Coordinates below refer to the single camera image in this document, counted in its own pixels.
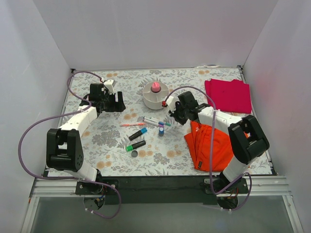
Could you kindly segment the white marker purple cap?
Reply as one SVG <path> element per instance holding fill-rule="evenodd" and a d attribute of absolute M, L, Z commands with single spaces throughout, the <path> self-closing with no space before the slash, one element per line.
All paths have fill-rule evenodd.
<path fill-rule="evenodd" d="M 157 127 L 164 127 L 164 125 L 161 125 L 159 123 L 156 123 L 156 122 L 153 122 L 153 121 L 149 121 L 147 119 L 144 119 L 143 120 L 145 123 L 148 123 L 148 124 L 151 124 L 151 125 L 154 125 L 154 126 L 157 126 Z"/>

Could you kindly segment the white round desk organizer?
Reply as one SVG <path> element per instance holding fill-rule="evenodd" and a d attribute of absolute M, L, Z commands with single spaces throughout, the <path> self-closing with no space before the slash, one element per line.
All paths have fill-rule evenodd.
<path fill-rule="evenodd" d="M 152 110 L 162 109 L 162 102 L 169 94 L 169 88 L 162 82 L 160 83 L 161 91 L 158 93 L 153 93 L 151 91 L 151 85 L 153 82 L 148 83 L 142 90 L 144 104 Z"/>

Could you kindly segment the black highlighter blue cap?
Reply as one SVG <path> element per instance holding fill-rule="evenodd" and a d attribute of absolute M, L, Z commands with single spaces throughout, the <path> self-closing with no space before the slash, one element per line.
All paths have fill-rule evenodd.
<path fill-rule="evenodd" d="M 134 134 L 132 134 L 131 136 L 129 136 L 128 138 L 130 141 L 132 141 L 132 140 L 138 138 L 139 136 L 143 135 L 146 132 L 147 132 L 147 129 L 144 127 L 142 129 L 138 130 L 137 132 L 135 132 Z"/>

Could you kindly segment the pink capped glue bottle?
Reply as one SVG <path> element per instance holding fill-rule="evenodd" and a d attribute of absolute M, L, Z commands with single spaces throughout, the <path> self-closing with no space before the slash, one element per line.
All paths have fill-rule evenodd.
<path fill-rule="evenodd" d="M 152 85 L 151 85 L 151 91 L 153 93 L 158 93 L 161 91 L 161 86 L 160 86 L 160 83 L 158 82 L 153 82 Z"/>

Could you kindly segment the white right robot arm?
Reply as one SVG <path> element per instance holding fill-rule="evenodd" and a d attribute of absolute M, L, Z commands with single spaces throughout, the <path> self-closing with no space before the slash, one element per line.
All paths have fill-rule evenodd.
<path fill-rule="evenodd" d="M 177 98 L 168 95 L 162 106 L 168 107 L 170 116 L 181 125 L 188 120 L 196 121 L 212 126 L 212 134 L 219 130 L 228 135 L 233 157 L 219 178 L 210 180 L 210 189 L 214 194 L 233 192 L 238 186 L 238 181 L 246 174 L 247 168 L 270 147 L 258 120 L 253 115 L 233 116 L 217 110 L 213 102 L 198 104 L 190 91 L 180 94 Z"/>

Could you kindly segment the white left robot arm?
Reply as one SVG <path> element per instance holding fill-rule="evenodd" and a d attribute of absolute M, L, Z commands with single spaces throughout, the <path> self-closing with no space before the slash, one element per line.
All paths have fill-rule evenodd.
<path fill-rule="evenodd" d="M 104 185 L 97 178 L 98 170 L 84 161 L 81 136 L 102 112 L 123 112 L 126 109 L 122 92 L 115 92 L 114 85 L 114 80 L 92 83 L 90 93 L 79 105 L 80 113 L 72 116 L 60 128 L 47 132 L 47 167 L 64 171 L 80 180 L 88 180 L 86 187 L 92 194 L 99 194 Z"/>

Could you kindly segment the orange pink pen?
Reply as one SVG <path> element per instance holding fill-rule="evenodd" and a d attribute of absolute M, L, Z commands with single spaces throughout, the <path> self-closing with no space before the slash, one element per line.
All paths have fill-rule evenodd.
<path fill-rule="evenodd" d="M 121 124 L 120 127 L 143 126 L 143 125 L 145 125 L 145 123 L 140 122 L 140 123 Z"/>

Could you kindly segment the blue capped small jar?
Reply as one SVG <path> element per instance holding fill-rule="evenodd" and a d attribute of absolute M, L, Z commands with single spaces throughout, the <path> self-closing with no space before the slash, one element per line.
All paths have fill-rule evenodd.
<path fill-rule="evenodd" d="M 164 128 L 163 127 L 159 127 L 158 128 L 158 136 L 163 136 L 164 135 Z"/>

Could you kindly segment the black highlighter green cap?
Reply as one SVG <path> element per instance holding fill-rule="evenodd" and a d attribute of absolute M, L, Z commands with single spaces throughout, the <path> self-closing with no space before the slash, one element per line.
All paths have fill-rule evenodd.
<path fill-rule="evenodd" d="M 142 141 L 139 141 L 137 143 L 134 143 L 132 145 L 127 146 L 125 149 L 126 149 L 126 151 L 133 151 L 133 150 L 140 148 L 144 145 L 146 145 L 146 141 L 142 140 Z"/>

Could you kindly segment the magenta folded cloth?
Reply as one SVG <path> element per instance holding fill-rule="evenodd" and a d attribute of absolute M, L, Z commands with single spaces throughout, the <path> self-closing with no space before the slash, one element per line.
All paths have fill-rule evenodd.
<path fill-rule="evenodd" d="M 205 90 L 217 110 L 244 114 L 252 112 L 250 86 L 243 81 L 211 79 L 205 81 Z"/>

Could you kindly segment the grey round cap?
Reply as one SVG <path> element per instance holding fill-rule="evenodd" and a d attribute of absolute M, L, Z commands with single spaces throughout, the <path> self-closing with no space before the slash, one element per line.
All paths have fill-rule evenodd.
<path fill-rule="evenodd" d="M 138 156 L 138 152 L 137 152 L 136 150 L 133 150 L 133 151 L 131 152 L 131 156 L 132 156 L 133 158 L 137 157 L 137 156 Z"/>

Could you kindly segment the aluminium frame rail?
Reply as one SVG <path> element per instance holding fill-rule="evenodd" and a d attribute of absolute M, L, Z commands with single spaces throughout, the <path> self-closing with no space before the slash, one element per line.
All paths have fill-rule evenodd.
<path fill-rule="evenodd" d="M 206 176 L 110 177 L 100 216 L 97 193 L 77 181 L 35 181 L 24 233 L 301 233 L 304 231 L 283 176 L 245 179 L 231 198 L 241 208 L 221 208 L 225 194 L 212 195 Z M 114 215 L 111 220 L 102 215 Z"/>

